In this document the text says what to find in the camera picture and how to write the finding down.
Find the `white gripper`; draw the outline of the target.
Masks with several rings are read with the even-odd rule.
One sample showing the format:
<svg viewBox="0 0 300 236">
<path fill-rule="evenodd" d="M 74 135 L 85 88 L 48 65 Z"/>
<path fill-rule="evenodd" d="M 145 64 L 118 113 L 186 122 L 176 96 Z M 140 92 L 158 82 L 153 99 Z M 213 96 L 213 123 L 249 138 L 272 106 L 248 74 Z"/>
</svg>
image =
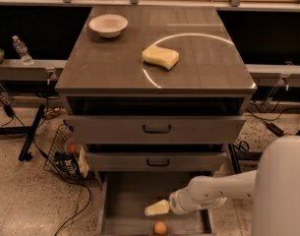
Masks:
<svg viewBox="0 0 300 236">
<path fill-rule="evenodd" d="M 145 208 L 146 216 L 154 216 L 169 213 L 183 215 L 200 210 L 201 204 L 192 199 L 188 188 L 177 190 L 169 195 L 168 200 L 159 201 Z"/>
</svg>

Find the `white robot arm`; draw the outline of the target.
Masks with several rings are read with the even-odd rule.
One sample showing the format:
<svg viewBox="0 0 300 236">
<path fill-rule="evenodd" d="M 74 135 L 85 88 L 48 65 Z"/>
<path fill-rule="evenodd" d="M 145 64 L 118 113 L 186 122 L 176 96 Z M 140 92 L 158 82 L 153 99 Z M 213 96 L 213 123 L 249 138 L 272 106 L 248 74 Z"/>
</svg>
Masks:
<svg viewBox="0 0 300 236">
<path fill-rule="evenodd" d="M 270 143 L 253 171 L 191 179 L 168 199 L 146 207 L 145 215 L 187 214 L 228 198 L 253 201 L 251 236 L 300 236 L 300 136 Z"/>
</svg>

